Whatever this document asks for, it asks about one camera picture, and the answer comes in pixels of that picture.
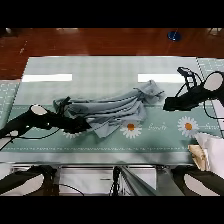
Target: gray cloth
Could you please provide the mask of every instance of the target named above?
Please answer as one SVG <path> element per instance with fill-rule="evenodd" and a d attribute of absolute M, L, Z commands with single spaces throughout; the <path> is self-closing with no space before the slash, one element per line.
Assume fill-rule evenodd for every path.
<path fill-rule="evenodd" d="M 92 127 L 88 131 L 94 131 L 102 138 L 114 132 L 124 121 L 144 121 L 147 116 L 144 104 L 156 103 L 164 96 L 164 91 L 150 80 L 117 97 L 101 100 L 71 99 L 71 104 L 65 107 L 65 115 L 85 117 Z M 56 110 L 63 100 L 54 100 Z"/>

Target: table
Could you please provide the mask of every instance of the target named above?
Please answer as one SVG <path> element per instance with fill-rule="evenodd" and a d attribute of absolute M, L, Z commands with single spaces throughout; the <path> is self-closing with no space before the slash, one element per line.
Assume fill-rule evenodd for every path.
<path fill-rule="evenodd" d="M 10 119 L 25 112 L 31 104 L 40 104 L 53 110 L 53 100 L 67 96 L 97 99 L 119 95 L 138 86 L 138 78 L 149 77 L 146 74 L 155 79 L 162 74 L 163 80 L 157 83 L 158 86 L 165 90 L 166 96 L 174 96 L 183 85 L 175 79 L 180 66 L 191 69 L 203 78 L 195 57 L 31 57 Z M 83 133 L 70 139 L 71 136 L 60 131 L 37 141 L 17 139 L 2 150 L 0 161 L 41 164 L 192 164 L 187 146 L 196 141 L 182 135 L 177 127 L 178 121 L 184 121 L 185 116 L 194 118 L 200 131 L 222 136 L 219 123 L 205 115 L 202 105 L 190 112 L 166 112 L 162 110 L 163 104 L 164 101 L 146 106 L 148 118 L 141 124 L 141 134 L 135 139 L 126 138 L 119 129 L 105 139 L 99 139 L 94 133 Z M 215 116 L 211 102 L 206 102 L 206 109 Z M 26 136 L 40 137 L 49 133 L 33 128 Z"/>

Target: reddish brown floor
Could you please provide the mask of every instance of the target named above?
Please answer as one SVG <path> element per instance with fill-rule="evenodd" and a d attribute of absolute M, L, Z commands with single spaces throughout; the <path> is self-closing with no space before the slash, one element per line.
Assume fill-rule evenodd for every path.
<path fill-rule="evenodd" d="M 222 31 L 178 28 L 180 42 L 167 38 L 176 28 L 24 28 L 0 38 L 0 79 L 20 78 L 30 56 L 162 55 L 224 58 Z"/>

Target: white flower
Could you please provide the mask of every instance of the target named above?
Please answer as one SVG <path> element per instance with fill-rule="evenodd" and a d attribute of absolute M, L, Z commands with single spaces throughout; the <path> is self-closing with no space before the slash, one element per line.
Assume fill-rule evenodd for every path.
<path fill-rule="evenodd" d="M 66 138 L 76 138 L 78 137 L 79 135 L 81 135 L 82 133 L 79 132 L 79 133 L 75 133 L 75 134 L 71 134 L 71 133 L 67 133 L 67 132 L 64 132 L 64 130 L 62 130 L 63 132 L 63 135 L 65 135 Z"/>
<path fill-rule="evenodd" d="M 126 138 L 135 138 L 141 134 L 141 125 L 137 121 L 125 121 L 122 124 L 120 131 L 123 131 L 123 135 Z"/>
<path fill-rule="evenodd" d="M 179 119 L 177 127 L 179 131 L 182 131 L 182 135 L 185 135 L 189 138 L 194 137 L 194 135 L 197 133 L 197 130 L 199 129 L 198 124 L 194 118 L 186 116 Z"/>

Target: yellow flower center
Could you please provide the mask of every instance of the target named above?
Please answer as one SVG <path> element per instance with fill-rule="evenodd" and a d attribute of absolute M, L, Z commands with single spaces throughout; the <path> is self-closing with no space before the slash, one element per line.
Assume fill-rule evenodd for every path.
<path fill-rule="evenodd" d="M 185 128 L 186 128 L 187 130 L 192 130 L 192 124 L 190 124 L 190 123 L 186 123 L 186 124 L 185 124 Z"/>
<path fill-rule="evenodd" d="M 129 131 L 134 131 L 135 126 L 133 124 L 128 124 L 128 130 Z"/>

